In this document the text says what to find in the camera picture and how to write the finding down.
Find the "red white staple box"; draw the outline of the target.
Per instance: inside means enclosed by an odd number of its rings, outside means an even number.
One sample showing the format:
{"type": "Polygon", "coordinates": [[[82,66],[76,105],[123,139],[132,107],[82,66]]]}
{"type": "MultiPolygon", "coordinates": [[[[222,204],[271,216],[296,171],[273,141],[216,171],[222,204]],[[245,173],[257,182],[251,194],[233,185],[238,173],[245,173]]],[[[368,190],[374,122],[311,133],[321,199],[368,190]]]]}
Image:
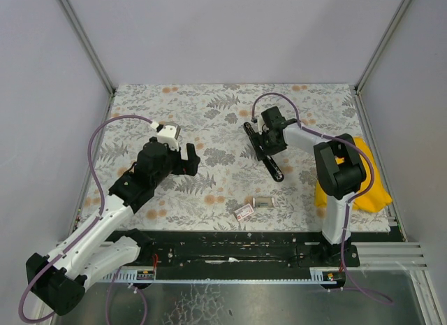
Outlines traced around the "red white staple box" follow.
{"type": "Polygon", "coordinates": [[[254,213],[254,209],[251,206],[251,204],[246,204],[244,206],[242,206],[241,208],[238,208],[235,211],[235,217],[237,219],[237,221],[242,221],[244,219],[246,219],[247,217],[249,217],[250,215],[252,215],[254,213]]]}

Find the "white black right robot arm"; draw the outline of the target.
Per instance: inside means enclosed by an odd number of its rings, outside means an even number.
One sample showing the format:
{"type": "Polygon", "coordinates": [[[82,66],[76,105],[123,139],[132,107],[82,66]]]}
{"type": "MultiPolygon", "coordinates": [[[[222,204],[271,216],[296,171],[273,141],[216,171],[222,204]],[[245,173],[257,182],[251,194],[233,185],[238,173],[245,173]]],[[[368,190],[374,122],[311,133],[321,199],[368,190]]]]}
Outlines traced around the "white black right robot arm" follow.
{"type": "Polygon", "coordinates": [[[272,156],[293,146],[311,154],[315,159],[318,183],[327,195],[327,216],[323,221],[322,235],[330,245],[339,245],[350,238],[350,218],[354,198],[361,193],[361,184],[367,172],[362,162],[362,152],[348,134],[329,136],[299,125],[295,119],[261,132],[246,131],[256,157],[265,163],[270,175],[277,182],[284,174],[272,156]]]}

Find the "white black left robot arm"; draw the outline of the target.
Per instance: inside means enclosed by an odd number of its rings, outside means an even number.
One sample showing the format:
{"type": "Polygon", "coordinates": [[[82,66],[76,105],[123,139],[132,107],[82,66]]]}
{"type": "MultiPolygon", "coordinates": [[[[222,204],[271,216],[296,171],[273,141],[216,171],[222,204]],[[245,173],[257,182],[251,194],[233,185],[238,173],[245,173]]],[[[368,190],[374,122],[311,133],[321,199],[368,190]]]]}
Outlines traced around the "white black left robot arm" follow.
{"type": "Polygon", "coordinates": [[[192,143],[187,158],[153,137],[136,162],[109,188],[99,212],[91,215],[65,241],[46,255],[32,254],[26,262],[31,292],[59,316],[68,314],[85,292],[107,274],[150,256],[151,239],[131,229],[104,250],[100,246],[116,228],[154,197],[169,175],[195,176],[200,157],[192,143]]]}

